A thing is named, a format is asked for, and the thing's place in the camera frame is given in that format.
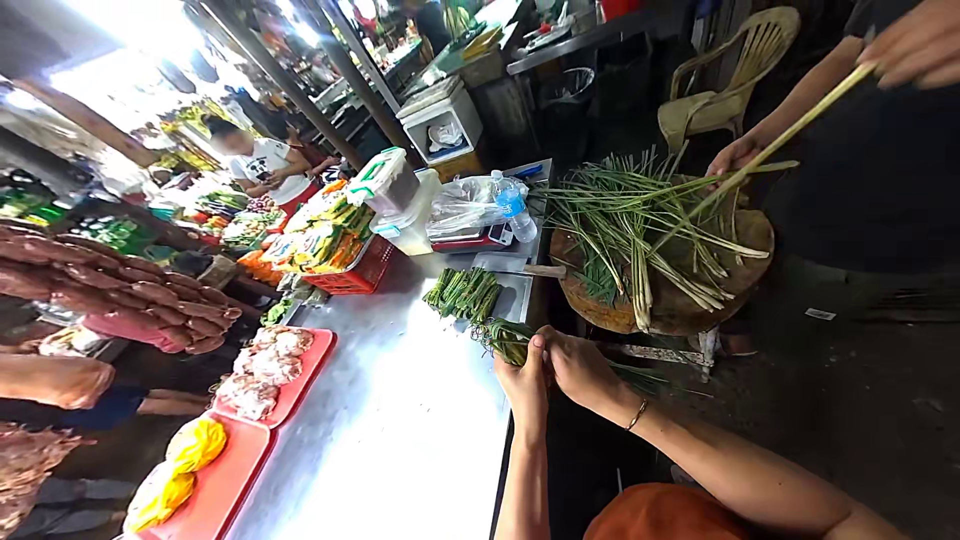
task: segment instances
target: yellow plastic bag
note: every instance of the yellow plastic bag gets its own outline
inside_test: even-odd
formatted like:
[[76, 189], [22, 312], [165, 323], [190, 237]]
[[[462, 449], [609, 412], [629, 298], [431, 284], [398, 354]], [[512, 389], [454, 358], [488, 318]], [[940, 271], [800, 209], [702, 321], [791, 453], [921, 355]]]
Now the yellow plastic bag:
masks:
[[167, 461], [177, 473], [199, 471], [227, 444], [224, 427], [216, 420], [195, 418], [184, 424], [167, 445]]
[[139, 532], [167, 521], [193, 493], [194, 481], [193, 473], [177, 473], [166, 461], [154, 467], [136, 488], [123, 522], [124, 532]]

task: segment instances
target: white t-shirt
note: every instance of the white t-shirt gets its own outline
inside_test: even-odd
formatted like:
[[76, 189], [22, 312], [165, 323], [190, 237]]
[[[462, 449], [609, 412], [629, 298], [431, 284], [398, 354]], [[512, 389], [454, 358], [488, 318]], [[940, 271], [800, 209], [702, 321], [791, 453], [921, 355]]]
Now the white t-shirt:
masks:
[[[254, 184], [263, 184], [256, 178], [262, 173], [272, 173], [290, 164], [287, 153], [290, 146], [271, 138], [258, 138], [253, 141], [253, 153], [249, 156], [234, 156], [230, 162], [233, 178], [247, 179]], [[270, 197], [278, 205], [289, 203], [310, 186], [310, 181], [302, 174], [287, 177], [276, 189], [270, 190]]]

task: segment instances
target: orange shirt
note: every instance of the orange shirt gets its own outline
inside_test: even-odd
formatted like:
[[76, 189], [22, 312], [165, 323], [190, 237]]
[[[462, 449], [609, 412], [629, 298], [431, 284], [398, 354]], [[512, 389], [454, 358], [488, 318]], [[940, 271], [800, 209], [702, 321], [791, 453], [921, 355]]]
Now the orange shirt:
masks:
[[628, 487], [593, 518], [584, 540], [747, 540], [740, 519], [702, 489]]

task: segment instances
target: red plastic tray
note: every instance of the red plastic tray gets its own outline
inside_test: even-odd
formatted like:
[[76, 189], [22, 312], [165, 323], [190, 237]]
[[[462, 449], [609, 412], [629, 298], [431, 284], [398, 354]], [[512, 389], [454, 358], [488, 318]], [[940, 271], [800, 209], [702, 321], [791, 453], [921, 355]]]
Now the red plastic tray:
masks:
[[270, 430], [276, 428], [289, 418], [290, 415], [297, 410], [300, 402], [303, 401], [303, 396], [306, 394], [307, 388], [310, 386], [310, 383], [313, 382], [313, 379], [317, 377], [317, 373], [320, 372], [320, 368], [329, 356], [330, 349], [333, 348], [333, 344], [336, 343], [337, 340], [336, 334], [329, 330], [303, 330], [311, 331], [314, 335], [313, 345], [310, 346], [310, 349], [306, 353], [300, 355], [300, 361], [303, 362], [303, 372], [300, 373], [300, 376], [296, 379], [280, 386], [280, 395], [276, 398], [276, 406], [266, 418], [261, 420], [241, 418], [237, 416], [236, 409], [223, 403], [220, 398], [213, 401], [213, 410], [228, 418], [240, 422], [257, 424]]
[[247, 492], [274, 446], [265, 426], [237, 422], [208, 411], [220, 422], [227, 445], [210, 464], [197, 472], [193, 494], [166, 522], [138, 532], [140, 540], [217, 540], [233, 522]]

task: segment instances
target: knife handle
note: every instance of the knife handle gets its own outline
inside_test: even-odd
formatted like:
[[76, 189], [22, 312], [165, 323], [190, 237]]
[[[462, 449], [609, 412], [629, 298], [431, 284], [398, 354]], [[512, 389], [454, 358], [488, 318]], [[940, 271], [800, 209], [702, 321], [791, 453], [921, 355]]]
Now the knife handle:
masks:
[[531, 276], [543, 276], [545, 278], [556, 278], [558, 280], [562, 280], [566, 278], [566, 266], [526, 264], [523, 266], [523, 273]]

